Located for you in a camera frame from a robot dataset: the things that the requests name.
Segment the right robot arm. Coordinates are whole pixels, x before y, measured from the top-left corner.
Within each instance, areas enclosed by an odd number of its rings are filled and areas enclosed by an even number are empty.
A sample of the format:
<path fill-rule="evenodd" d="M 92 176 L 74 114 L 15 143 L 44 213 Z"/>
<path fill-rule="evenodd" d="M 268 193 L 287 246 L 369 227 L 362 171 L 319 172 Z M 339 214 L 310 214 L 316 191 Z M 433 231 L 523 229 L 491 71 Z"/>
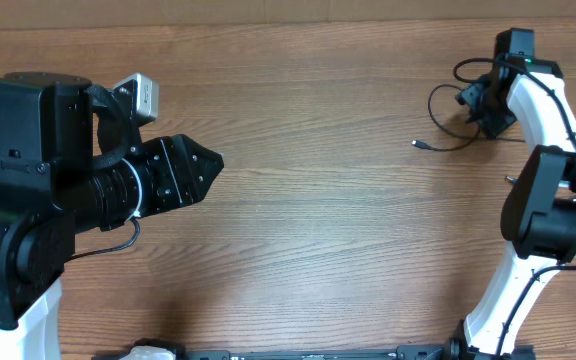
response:
<path fill-rule="evenodd" d="M 520 124 L 530 156 L 502 208 L 503 258 L 442 356 L 532 359 L 515 345 L 519 329 L 553 277 L 576 270 L 576 120 L 560 67 L 536 57 L 533 31 L 499 33 L 488 62 L 456 99 L 489 139 Z"/>

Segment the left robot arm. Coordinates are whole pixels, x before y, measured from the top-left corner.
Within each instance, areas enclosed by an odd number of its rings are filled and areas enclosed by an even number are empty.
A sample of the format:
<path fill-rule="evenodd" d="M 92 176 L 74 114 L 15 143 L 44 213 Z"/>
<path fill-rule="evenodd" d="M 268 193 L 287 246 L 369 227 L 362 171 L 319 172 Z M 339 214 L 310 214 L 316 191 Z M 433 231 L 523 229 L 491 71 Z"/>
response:
<path fill-rule="evenodd" d="M 0 359 L 57 359 L 66 265 L 78 234 L 201 202 L 222 156 L 186 135 L 144 140 L 159 86 L 136 73 L 0 78 Z"/>

